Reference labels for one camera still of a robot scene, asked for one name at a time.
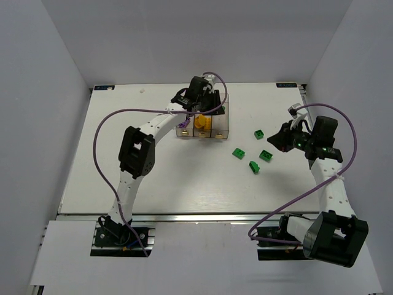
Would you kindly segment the orange curved lego brick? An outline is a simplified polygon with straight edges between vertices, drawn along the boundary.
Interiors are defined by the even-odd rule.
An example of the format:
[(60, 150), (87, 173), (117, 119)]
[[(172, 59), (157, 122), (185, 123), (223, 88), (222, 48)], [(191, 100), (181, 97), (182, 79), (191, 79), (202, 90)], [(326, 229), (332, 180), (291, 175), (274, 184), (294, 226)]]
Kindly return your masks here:
[(206, 117), (204, 115), (196, 116), (196, 118), (194, 119), (195, 128), (201, 129), (204, 128), (205, 125), (206, 125)]

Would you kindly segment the yellow long lego brick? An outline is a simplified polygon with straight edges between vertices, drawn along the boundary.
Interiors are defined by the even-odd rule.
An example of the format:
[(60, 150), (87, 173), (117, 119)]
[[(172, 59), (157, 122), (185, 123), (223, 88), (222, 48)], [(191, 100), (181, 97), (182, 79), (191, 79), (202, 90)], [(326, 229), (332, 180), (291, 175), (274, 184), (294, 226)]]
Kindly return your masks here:
[(211, 118), (208, 117), (208, 118), (206, 119), (206, 122), (205, 122), (205, 125), (204, 125), (204, 129), (205, 129), (205, 130), (210, 130), (210, 129), (211, 129), (211, 122), (212, 122)]

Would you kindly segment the purple long lego brick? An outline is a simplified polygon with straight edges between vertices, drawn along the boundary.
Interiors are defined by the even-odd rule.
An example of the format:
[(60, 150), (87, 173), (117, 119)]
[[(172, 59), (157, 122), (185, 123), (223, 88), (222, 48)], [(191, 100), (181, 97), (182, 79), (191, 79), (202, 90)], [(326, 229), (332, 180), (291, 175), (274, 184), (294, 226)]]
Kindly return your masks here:
[(181, 123), (178, 125), (178, 127), (179, 127), (179, 128), (185, 128), (185, 127), (188, 126), (189, 122), (190, 122), (190, 118), (188, 118), (188, 119), (186, 119), (185, 121), (181, 122)]

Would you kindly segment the green lego two-by-two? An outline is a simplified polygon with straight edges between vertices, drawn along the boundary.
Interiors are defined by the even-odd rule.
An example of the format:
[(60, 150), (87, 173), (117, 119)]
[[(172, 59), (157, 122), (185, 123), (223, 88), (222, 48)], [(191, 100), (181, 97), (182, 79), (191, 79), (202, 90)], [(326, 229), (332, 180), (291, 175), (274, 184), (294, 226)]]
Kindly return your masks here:
[(245, 152), (240, 149), (240, 148), (236, 148), (233, 152), (232, 155), (235, 156), (237, 159), (243, 159), (243, 157), (245, 156)]

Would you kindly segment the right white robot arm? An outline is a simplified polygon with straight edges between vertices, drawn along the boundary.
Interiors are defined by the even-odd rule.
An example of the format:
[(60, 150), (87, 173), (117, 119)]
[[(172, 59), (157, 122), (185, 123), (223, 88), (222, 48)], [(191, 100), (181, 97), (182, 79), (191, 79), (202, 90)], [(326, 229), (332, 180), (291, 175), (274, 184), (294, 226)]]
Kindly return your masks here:
[(319, 216), (312, 221), (286, 213), (280, 218), (278, 235), (295, 238), (308, 259), (350, 268), (368, 235), (368, 224), (356, 217), (339, 174), (343, 158), (333, 147), (338, 122), (319, 116), (310, 132), (303, 131), (305, 125), (304, 118), (295, 117), (267, 141), (281, 152), (299, 149), (305, 153), (315, 182), (322, 186), (317, 191)]

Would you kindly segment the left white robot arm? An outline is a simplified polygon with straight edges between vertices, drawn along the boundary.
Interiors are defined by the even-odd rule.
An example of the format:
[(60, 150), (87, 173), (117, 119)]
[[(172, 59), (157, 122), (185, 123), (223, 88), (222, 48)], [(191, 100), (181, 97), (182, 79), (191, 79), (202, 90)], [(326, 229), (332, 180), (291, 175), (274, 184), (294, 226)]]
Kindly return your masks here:
[(214, 84), (222, 81), (218, 74), (205, 72), (192, 78), (188, 87), (178, 91), (164, 110), (140, 127), (125, 130), (119, 151), (120, 181), (116, 202), (104, 218), (104, 227), (119, 229), (132, 221), (133, 204), (139, 186), (155, 164), (155, 148), (172, 129), (192, 116), (224, 114), (220, 93)]

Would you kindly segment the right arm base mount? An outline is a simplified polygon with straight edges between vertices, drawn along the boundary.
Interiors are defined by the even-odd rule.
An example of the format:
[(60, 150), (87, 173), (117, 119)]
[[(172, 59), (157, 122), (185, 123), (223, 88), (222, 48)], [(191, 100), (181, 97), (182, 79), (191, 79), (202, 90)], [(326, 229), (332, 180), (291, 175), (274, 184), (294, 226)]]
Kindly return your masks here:
[(290, 217), (300, 217), (309, 221), (302, 214), (286, 213), (279, 219), (277, 226), (259, 226), (251, 237), (257, 240), (259, 261), (306, 261), (302, 244), (287, 232)]

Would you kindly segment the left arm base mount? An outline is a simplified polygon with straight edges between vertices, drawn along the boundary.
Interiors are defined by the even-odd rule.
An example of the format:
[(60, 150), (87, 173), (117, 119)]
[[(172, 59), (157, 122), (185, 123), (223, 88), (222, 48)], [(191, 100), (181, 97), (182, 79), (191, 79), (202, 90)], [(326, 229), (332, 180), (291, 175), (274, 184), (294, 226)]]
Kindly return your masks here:
[(91, 243), (90, 256), (108, 258), (147, 258), (154, 245), (154, 228), (133, 227), (100, 216)]

